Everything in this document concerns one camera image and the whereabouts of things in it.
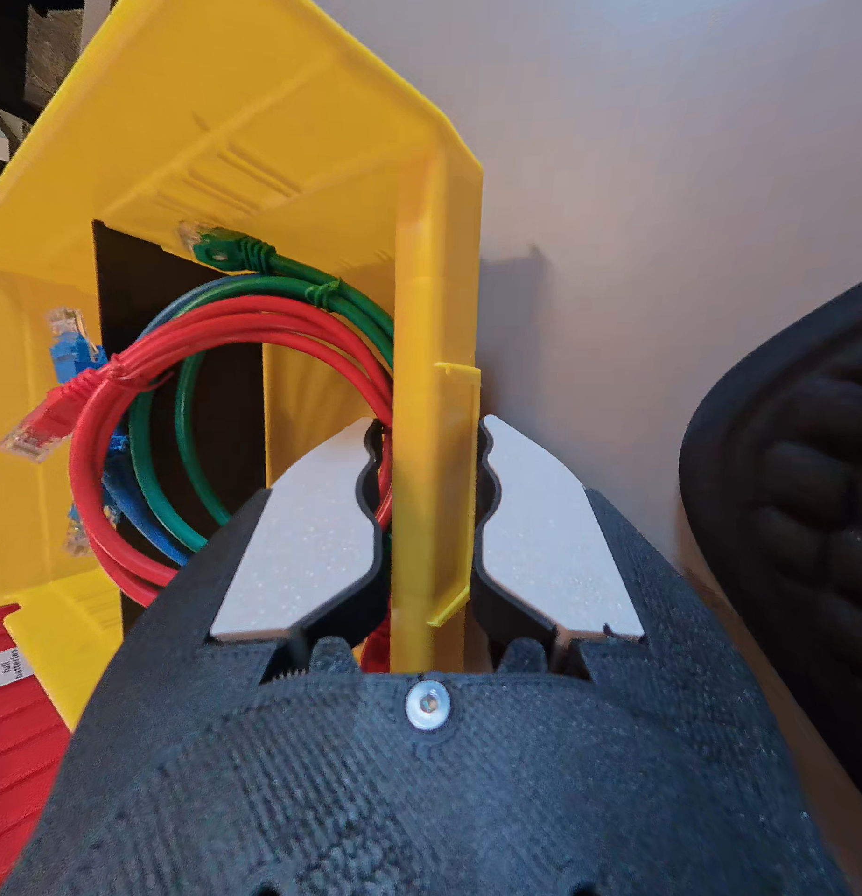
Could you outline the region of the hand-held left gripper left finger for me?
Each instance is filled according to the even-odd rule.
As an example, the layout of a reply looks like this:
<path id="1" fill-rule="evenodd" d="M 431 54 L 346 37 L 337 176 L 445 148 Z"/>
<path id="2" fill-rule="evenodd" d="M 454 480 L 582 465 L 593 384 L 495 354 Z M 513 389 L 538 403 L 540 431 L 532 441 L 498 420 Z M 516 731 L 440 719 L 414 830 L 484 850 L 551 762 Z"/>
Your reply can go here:
<path id="1" fill-rule="evenodd" d="M 380 503 L 381 424 L 358 419 L 295 462 L 270 488 L 210 629 L 223 644 L 333 636 L 351 648 L 390 601 Z"/>

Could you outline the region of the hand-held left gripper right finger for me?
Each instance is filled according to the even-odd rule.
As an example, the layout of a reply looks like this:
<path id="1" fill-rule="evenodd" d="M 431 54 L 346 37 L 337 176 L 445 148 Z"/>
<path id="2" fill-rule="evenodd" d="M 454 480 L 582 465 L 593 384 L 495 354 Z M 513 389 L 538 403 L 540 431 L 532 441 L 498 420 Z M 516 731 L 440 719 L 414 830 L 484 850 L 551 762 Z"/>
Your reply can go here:
<path id="1" fill-rule="evenodd" d="M 549 664 L 582 664 L 580 643 L 643 645 L 644 626 L 588 490 L 561 461 L 500 418 L 481 418 L 471 614 L 492 664 L 509 645 Z"/>

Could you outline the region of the yellow plastic bin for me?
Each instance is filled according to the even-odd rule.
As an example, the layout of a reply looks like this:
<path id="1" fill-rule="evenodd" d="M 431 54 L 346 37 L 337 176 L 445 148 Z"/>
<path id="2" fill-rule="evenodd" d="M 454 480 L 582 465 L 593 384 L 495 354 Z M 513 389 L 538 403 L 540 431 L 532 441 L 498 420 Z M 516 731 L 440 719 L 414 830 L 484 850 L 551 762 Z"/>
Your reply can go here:
<path id="1" fill-rule="evenodd" d="M 394 318 L 392 670 L 455 670 L 470 590 L 483 168 L 444 114 L 311 2 L 119 2 L 0 176 L 0 441 L 56 382 L 46 313 L 98 330 L 93 223 L 177 257 L 226 227 Z M 74 729 L 120 594 L 63 550 L 68 445 L 0 450 L 0 606 Z"/>

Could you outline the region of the red ribbed container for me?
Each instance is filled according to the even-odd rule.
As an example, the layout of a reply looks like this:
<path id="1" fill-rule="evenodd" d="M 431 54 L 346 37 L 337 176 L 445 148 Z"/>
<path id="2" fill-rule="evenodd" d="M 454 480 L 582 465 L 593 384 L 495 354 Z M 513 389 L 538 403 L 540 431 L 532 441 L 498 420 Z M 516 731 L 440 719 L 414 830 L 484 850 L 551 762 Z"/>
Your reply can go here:
<path id="1" fill-rule="evenodd" d="M 0 854 L 18 852 L 53 787 L 70 730 L 8 632 L 0 607 Z"/>

